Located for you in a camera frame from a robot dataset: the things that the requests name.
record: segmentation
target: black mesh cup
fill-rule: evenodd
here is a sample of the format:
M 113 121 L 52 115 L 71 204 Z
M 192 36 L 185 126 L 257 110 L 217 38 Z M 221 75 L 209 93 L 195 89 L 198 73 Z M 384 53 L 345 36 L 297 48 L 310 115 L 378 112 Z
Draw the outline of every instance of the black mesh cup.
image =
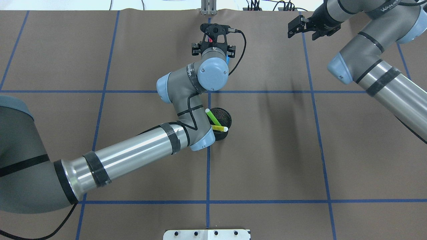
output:
M 213 134 L 215 134 L 215 141 L 221 141 L 222 139 L 224 139 L 228 135 L 228 132 L 230 131 L 231 115 L 229 114 L 229 112 L 227 112 L 226 110 L 224 110 L 222 108 L 212 108 L 211 112 L 216 117 L 216 119 L 221 124 L 221 126 L 228 127 L 227 132 L 221 132 L 221 131 L 217 131 L 217 130 L 213 131 Z M 215 125 L 209 117 L 208 117 L 208 119 L 209 119 L 209 123 L 211 125 Z

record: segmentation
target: white background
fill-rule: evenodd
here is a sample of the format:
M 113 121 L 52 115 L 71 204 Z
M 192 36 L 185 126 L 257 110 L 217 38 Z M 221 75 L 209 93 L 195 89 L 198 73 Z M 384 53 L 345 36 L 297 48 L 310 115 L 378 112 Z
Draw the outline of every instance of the white background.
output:
M 0 10 L 108 10 L 111 0 L 0 0 Z M 292 0 L 296 7 L 314 11 L 323 0 Z M 198 9 L 201 0 L 144 0 L 146 10 Z M 263 11 L 271 11 L 276 3 L 261 0 Z M 242 10 L 246 0 L 217 0 L 216 8 Z M 112 10 L 142 10 L 141 0 L 113 0 Z

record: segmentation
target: blue joint cap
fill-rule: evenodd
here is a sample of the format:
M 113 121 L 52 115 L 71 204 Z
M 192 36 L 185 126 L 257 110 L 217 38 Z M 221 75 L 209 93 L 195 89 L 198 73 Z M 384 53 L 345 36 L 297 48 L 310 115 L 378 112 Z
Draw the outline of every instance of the blue joint cap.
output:
M 215 134 L 212 127 L 209 131 L 195 144 L 190 146 L 192 151 L 199 151 L 203 148 L 209 147 L 215 142 Z
M 200 65 L 197 79 L 204 89 L 219 90 L 227 83 L 228 65 L 220 58 L 207 59 Z
M 21 112 L 28 114 L 34 120 L 34 117 L 29 112 L 26 104 L 19 98 L 0 95 L 0 107 L 7 107 L 7 108 L 13 108 L 13 109 L 19 110 Z
M 414 26 L 412 26 L 411 30 L 409 30 L 409 32 L 404 37 L 397 40 L 396 42 L 398 44 L 409 43 L 419 35 L 423 34 L 425 30 L 427 30 L 427 12 L 421 8 L 420 15 L 418 16 Z
M 165 103 L 172 103 L 169 99 L 169 95 L 167 94 L 167 82 L 169 80 L 170 74 L 171 73 L 168 73 L 165 76 L 159 78 L 156 83 L 157 93 Z
M 353 80 L 341 53 L 337 53 L 332 61 L 329 62 L 328 70 L 344 84 L 349 84 Z

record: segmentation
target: marker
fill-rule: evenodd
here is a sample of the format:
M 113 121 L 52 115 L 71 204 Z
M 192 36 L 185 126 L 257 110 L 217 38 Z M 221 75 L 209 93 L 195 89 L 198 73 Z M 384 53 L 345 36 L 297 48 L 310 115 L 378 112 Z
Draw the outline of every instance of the marker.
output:
M 228 131 L 228 127 L 223 127 L 223 126 L 215 126 L 215 125 L 211 125 L 213 130 L 217 130 L 217 131 L 221 131 L 221 132 L 227 132 Z
M 208 117 L 212 120 L 212 122 L 217 125 L 217 126 L 221 126 L 221 124 L 218 122 L 218 120 L 216 119 L 216 117 L 214 116 L 214 114 L 210 111 L 210 109 L 206 109 L 205 110 L 206 114 L 208 115 Z

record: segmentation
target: white bracket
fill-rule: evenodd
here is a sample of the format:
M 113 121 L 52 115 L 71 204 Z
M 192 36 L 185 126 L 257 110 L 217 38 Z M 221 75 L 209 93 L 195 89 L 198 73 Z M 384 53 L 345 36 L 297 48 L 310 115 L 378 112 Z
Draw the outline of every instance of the white bracket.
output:
M 202 0 L 202 15 L 216 15 L 216 0 Z
M 251 240 L 251 230 L 168 230 L 164 233 L 163 240 Z

